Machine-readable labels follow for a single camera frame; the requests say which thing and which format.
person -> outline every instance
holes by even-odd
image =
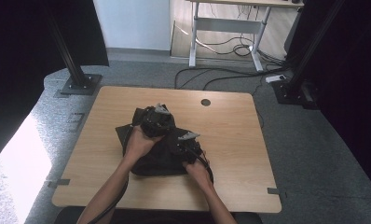
[[[130,140],[127,145],[126,153],[113,174],[102,185],[98,192],[85,207],[77,223],[84,224],[91,222],[103,210],[113,202],[127,182],[128,174],[132,166],[144,155],[146,155],[153,145],[161,140],[162,137],[148,138],[143,134],[140,126],[135,126],[132,130]],[[209,178],[206,168],[200,161],[193,164],[183,164],[188,174],[194,179],[200,190],[203,192],[209,205],[210,212],[216,224],[237,223],[229,213],[227,207],[221,201],[214,189],[213,183]],[[115,208],[111,209],[98,223],[110,223]]]

black curtain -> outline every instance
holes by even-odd
[[[327,1],[309,0],[305,9],[308,4],[320,3],[322,7],[313,10],[332,12],[333,7],[322,5],[323,2]],[[300,80],[315,84],[318,107],[371,179],[371,1],[338,0],[332,5],[339,6],[338,2],[339,10],[326,24],[323,37],[314,43],[315,50],[303,62],[302,70],[296,67],[295,71]],[[302,12],[301,24],[315,23],[308,13],[309,10]],[[321,28],[309,32],[313,34],[310,38],[318,35]],[[297,29],[302,35],[302,27]]]
[[[108,65],[92,0],[48,0],[75,62]],[[65,68],[41,1],[0,1],[0,151],[44,89],[44,77]]]

table top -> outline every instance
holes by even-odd
[[[257,7],[303,7],[302,1],[294,4],[291,0],[186,0],[190,2],[212,3],[212,4],[229,4],[229,5],[245,5]]]
[[[205,106],[201,100],[208,99]],[[165,104],[176,126],[201,134],[214,186],[231,212],[279,213],[267,149],[248,93],[102,87],[66,165],[52,201],[85,206],[122,159],[115,128],[131,123],[136,107]],[[207,211],[203,194],[188,175],[142,177],[130,174],[122,208]]]

stand base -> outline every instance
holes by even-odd
[[[71,77],[64,84],[61,94],[67,95],[92,95],[95,92],[96,86],[102,79],[102,75],[86,74],[87,82],[84,86],[78,86],[74,83]]]
[[[288,93],[287,83],[285,81],[271,82],[271,85],[279,104],[302,105],[305,109],[319,109],[315,102],[316,97],[314,93],[316,93],[316,90],[311,84],[307,82],[302,84],[301,90],[296,95]]]

white wall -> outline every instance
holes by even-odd
[[[107,48],[171,48],[170,0],[93,0]]]

